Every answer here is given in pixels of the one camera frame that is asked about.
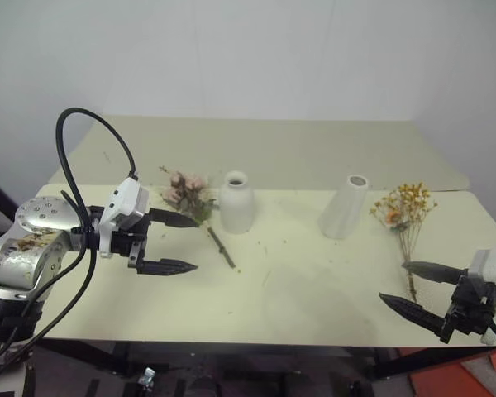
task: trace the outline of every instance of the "vase opening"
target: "vase opening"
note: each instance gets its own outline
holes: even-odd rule
[[[240,171],[232,171],[226,175],[226,183],[234,188],[239,188],[246,184],[248,178]]]
[[[365,178],[362,178],[359,175],[353,175],[349,178],[349,181],[354,185],[354,186],[364,186],[367,184],[367,181]]]

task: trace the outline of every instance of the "white wall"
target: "white wall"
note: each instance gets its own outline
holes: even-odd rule
[[[496,0],[0,2],[0,184],[16,200],[55,170],[72,104],[412,119],[496,219]]]

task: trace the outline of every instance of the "white vase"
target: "white vase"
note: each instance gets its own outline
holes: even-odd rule
[[[226,174],[218,195],[221,223],[224,230],[233,234],[248,232],[254,222],[254,191],[248,177],[240,171]]]
[[[323,234],[342,239],[355,230],[369,185],[361,175],[346,178],[317,221]]]

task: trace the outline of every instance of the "table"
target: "table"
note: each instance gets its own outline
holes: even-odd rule
[[[334,190],[363,174],[373,190],[424,181],[431,190],[467,190],[469,180],[411,122],[213,120],[104,116],[125,139],[141,183],[167,183],[159,166],[197,172],[220,186],[243,170],[256,189]],[[117,141],[98,123],[70,154],[80,184],[120,184],[128,173]],[[51,184],[64,183],[59,170]]]
[[[378,298],[378,292],[408,296],[394,236],[367,214],[384,190],[401,182],[424,181],[440,204],[427,219],[415,258],[464,268],[477,249],[496,246],[495,222],[473,194],[463,191],[468,179],[411,122],[105,118],[131,148],[141,183],[152,190],[152,206],[163,206],[158,186],[168,180],[159,172],[161,165],[206,175],[215,188],[228,170],[239,169],[256,188],[258,215],[242,236],[225,234],[217,216],[212,220],[241,273],[227,266],[203,230],[153,226],[148,258],[177,258],[199,269],[161,279],[136,275],[126,268],[126,258],[100,260],[91,287],[50,338],[323,350],[443,347],[443,361],[488,349],[479,346],[477,336],[459,333],[449,345],[458,348],[445,349],[433,334],[403,320]],[[69,155],[89,205],[104,205],[128,171],[121,148],[102,129],[94,124]],[[350,173],[368,177],[372,191],[355,233],[334,242],[321,235],[316,219]],[[57,194],[67,189],[63,183],[59,170],[39,194]],[[84,261],[54,287],[38,329],[71,298],[85,272]],[[452,287],[419,279],[416,284],[420,302],[443,314]],[[59,339],[45,341],[54,350],[63,347]],[[75,356],[80,348],[64,346]],[[86,348],[86,355],[99,356],[98,364],[110,362],[117,372],[125,366]],[[380,368],[377,375],[436,363],[435,353],[416,354]]]
[[[63,184],[39,195],[58,194]],[[104,205],[113,186],[80,187],[86,203]],[[368,215],[384,192],[369,192],[356,231],[335,242],[317,229],[328,191],[258,190],[258,213],[244,235],[212,225],[238,265],[230,269],[204,230],[150,228],[151,259],[199,266],[185,275],[136,275],[126,258],[98,260],[92,284],[49,337],[117,341],[223,342],[353,347],[441,347],[437,337],[399,317],[378,293],[407,295],[397,242]],[[468,192],[434,193],[414,257],[464,268],[477,249],[496,246],[496,223]],[[151,206],[162,207],[159,189]],[[70,262],[74,253],[65,261]],[[82,282],[88,261],[53,289],[42,329]],[[419,299],[444,313],[452,287],[417,279]],[[477,346],[456,333],[451,346]]]

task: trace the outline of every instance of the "orange dried flower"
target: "orange dried flower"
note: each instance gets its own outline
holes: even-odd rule
[[[388,215],[386,215],[386,223],[388,225],[396,225],[399,223],[402,219],[402,214],[400,211],[397,210],[392,210],[388,212]]]

